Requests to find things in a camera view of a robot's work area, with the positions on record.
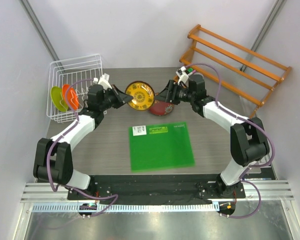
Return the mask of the red floral plate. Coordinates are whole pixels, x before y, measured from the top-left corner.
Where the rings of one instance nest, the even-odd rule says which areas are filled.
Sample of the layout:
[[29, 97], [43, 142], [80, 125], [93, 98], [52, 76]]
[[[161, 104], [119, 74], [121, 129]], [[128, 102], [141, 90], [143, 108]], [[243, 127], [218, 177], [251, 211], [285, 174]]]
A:
[[155, 116], [166, 116], [174, 110], [174, 107], [172, 103], [155, 100], [148, 111]]

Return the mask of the yellow patterned plate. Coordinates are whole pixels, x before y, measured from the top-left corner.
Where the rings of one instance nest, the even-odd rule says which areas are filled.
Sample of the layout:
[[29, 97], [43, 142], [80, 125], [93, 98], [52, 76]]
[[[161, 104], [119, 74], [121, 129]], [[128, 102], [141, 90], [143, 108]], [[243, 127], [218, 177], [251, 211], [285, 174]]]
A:
[[131, 82], [125, 89], [125, 93], [132, 96], [132, 100], [128, 105], [136, 111], [147, 111], [155, 103], [155, 92], [144, 81]]

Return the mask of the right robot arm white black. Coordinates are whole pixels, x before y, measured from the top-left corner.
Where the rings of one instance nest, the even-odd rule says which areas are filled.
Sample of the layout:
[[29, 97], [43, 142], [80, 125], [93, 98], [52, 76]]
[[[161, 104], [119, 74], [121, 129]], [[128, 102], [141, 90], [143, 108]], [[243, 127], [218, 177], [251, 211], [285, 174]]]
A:
[[262, 121], [238, 115], [209, 96], [201, 75], [190, 77], [188, 85], [169, 80], [155, 100], [174, 105], [190, 103], [195, 113], [229, 133], [231, 160], [215, 181], [216, 193], [221, 198], [230, 198], [249, 168], [270, 152]]

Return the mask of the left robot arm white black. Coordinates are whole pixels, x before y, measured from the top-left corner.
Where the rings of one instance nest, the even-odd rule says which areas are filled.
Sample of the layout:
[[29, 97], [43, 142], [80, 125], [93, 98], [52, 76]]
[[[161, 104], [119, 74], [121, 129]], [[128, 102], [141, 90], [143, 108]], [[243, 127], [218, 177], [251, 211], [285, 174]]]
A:
[[48, 181], [55, 191], [57, 185], [78, 189], [83, 198], [90, 200], [97, 192], [92, 176], [74, 169], [72, 151], [85, 136], [93, 132], [104, 119], [104, 112], [118, 109], [131, 102], [133, 97], [115, 85], [104, 89], [100, 84], [88, 88], [87, 99], [76, 119], [53, 138], [41, 138], [36, 146], [33, 176]]

